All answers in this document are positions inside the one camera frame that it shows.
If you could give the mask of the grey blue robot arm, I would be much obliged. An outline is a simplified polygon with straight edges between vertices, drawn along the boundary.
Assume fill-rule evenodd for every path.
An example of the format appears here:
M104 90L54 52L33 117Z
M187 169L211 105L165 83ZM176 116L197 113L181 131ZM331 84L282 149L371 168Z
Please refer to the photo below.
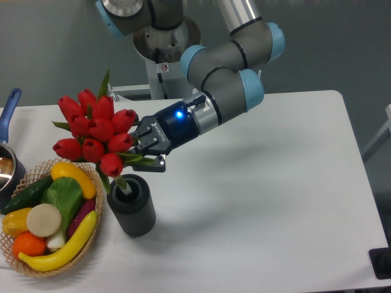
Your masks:
M285 37L266 23L253 1L219 1L230 40L201 45L200 31L183 12L182 1L97 1L101 18L116 36L132 35L144 59L152 99L174 103L144 117L127 161L135 171L163 172L165 156L179 146L245 113L263 101L254 67L279 57Z

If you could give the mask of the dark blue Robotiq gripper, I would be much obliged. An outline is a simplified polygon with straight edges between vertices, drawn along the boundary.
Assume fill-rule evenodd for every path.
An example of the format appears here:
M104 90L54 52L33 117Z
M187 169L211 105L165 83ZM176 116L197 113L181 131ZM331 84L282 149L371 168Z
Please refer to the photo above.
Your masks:
M138 114L129 109L128 124L138 125L131 133L131 137L137 139L138 143L130 153L161 154L134 162L131 167L136 172L164 173L165 154L199 136L196 120L184 102L176 102L154 115L145 116L140 122Z

